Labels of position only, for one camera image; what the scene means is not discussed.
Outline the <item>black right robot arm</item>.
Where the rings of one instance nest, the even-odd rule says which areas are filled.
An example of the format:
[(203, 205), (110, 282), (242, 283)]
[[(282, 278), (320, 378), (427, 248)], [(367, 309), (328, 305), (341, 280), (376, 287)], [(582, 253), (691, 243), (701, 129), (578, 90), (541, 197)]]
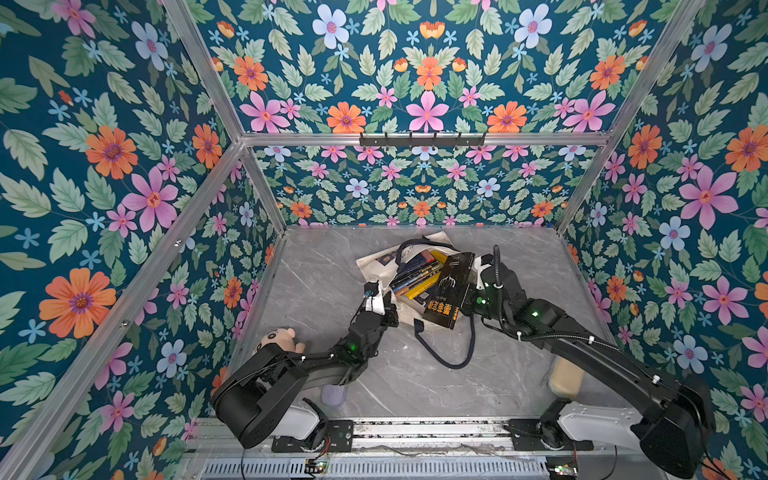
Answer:
[(498, 252), (481, 257), (476, 290), (464, 307), (496, 321), (496, 331), (570, 362), (627, 402), (625, 408), (608, 408), (554, 401), (538, 421), (545, 446), (603, 442), (638, 450), (674, 477), (695, 476), (715, 430), (710, 389), (701, 378), (657, 370), (595, 336), (552, 302), (528, 297)]

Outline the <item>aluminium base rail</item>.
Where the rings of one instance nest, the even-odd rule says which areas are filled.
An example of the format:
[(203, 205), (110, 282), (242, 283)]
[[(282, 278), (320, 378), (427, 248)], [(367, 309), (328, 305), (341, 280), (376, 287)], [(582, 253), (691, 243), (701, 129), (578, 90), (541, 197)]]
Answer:
[(243, 448), (218, 421), (189, 442), (179, 479), (662, 479), (640, 453), (598, 441), (551, 449), (517, 417), (337, 420), (314, 450), (288, 437)]

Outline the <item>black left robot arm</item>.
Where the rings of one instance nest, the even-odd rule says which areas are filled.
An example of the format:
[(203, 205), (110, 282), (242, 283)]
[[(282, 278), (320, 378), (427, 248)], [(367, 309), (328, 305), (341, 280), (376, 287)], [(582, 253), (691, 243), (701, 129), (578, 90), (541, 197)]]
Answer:
[(325, 353), (304, 354), (276, 343), (260, 348), (216, 390), (217, 418), (250, 449), (270, 436), (294, 439), (303, 449), (321, 448), (329, 420), (310, 400), (307, 413), (289, 412), (299, 394), (326, 385), (344, 386), (365, 371), (378, 354), (384, 333), (399, 324), (392, 294), (368, 283), (347, 334)]

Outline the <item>black book gold title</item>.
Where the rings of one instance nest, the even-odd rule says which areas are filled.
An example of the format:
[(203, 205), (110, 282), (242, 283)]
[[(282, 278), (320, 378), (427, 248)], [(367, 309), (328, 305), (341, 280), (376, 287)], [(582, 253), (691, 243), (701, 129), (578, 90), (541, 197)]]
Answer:
[(426, 304), (423, 319), (453, 329), (466, 300), (475, 254), (461, 252), (449, 256)]

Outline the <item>beige pouch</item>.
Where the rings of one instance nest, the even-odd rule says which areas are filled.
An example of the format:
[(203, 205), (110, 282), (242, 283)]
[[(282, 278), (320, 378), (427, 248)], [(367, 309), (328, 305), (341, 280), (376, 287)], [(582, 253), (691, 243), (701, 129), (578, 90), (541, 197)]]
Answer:
[(557, 396), (576, 400), (583, 384), (585, 372), (574, 363), (558, 357), (551, 370), (548, 385)]

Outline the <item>cream canvas tote bag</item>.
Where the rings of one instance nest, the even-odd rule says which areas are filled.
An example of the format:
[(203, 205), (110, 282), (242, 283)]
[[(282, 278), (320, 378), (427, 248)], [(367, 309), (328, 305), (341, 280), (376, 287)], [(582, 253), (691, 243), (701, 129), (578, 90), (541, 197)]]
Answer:
[[(423, 271), (419, 276), (412, 277), (406, 283), (399, 285), (397, 288), (392, 288), (390, 284), (397, 273), (398, 267), (423, 250), (430, 250), (435, 257), (436, 262), (428, 267), (425, 271)], [(371, 254), (356, 261), (356, 264), (366, 281), (379, 281), (385, 292), (390, 292), (392, 294), (393, 302), (397, 306), (399, 318), (402, 322), (413, 327), (414, 336), (418, 343), (439, 364), (451, 370), (461, 370), (466, 368), (474, 356), (477, 339), (475, 320), (480, 317), (471, 314), (471, 296), (475, 291), (476, 286), (479, 284), (478, 273), (480, 270), (482, 256), (478, 256), (474, 253), (475, 260), (470, 277), (472, 284), (469, 288), (466, 300), (461, 307), (461, 314), (458, 317), (458, 320), (462, 316), (468, 318), (470, 329), (470, 338), (467, 347), (466, 358), (459, 363), (451, 363), (441, 357), (423, 337), (427, 327), (441, 327), (423, 319), (426, 304), (429, 301), (430, 294), (433, 292), (434, 285), (436, 283), (428, 291), (422, 293), (413, 300), (406, 298), (405, 294), (409, 289), (423, 282), (425, 279), (431, 277), (435, 273), (440, 274), (446, 259), (451, 255), (461, 252), (471, 251), (459, 250), (450, 241), (446, 233), (438, 232), (431, 235), (406, 240), (395, 247)]]

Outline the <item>yellow spine book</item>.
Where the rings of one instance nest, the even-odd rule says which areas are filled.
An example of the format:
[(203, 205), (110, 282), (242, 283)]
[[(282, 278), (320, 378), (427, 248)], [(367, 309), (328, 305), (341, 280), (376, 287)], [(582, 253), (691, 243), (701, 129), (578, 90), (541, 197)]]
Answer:
[(409, 289), (406, 292), (405, 297), (408, 298), (409, 300), (415, 299), (416, 297), (418, 297), (422, 293), (428, 291), (438, 281), (439, 277), (440, 277), (440, 274), (439, 273), (435, 273), (431, 277), (425, 279), (423, 282), (421, 282), (421, 283), (415, 285), (413, 288)]

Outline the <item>dark striped book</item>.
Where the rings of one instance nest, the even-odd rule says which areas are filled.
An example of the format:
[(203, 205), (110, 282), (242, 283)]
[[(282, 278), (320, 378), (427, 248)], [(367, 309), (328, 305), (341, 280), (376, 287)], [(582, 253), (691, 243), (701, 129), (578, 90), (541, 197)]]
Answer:
[(397, 273), (393, 278), (390, 286), (392, 288), (397, 288), (399, 285), (406, 283), (412, 277), (419, 276), (423, 271), (425, 271), (435, 262), (436, 259), (430, 250), (421, 251), (413, 258), (398, 267)]

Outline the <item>plush doll toy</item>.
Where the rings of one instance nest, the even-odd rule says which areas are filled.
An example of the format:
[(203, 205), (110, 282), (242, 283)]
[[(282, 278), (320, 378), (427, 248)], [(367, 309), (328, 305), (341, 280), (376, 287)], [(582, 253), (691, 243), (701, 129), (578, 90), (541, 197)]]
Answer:
[(277, 328), (265, 334), (257, 344), (254, 353), (269, 344), (278, 345), (285, 352), (304, 353), (306, 344), (296, 340), (293, 328)]

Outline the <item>purple pouch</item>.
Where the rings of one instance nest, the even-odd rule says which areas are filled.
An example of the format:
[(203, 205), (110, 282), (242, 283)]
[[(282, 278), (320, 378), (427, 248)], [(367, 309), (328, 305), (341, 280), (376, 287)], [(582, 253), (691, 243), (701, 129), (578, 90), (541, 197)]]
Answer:
[(323, 404), (336, 409), (346, 401), (347, 387), (344, 385), (325, 385), (321, 390)]

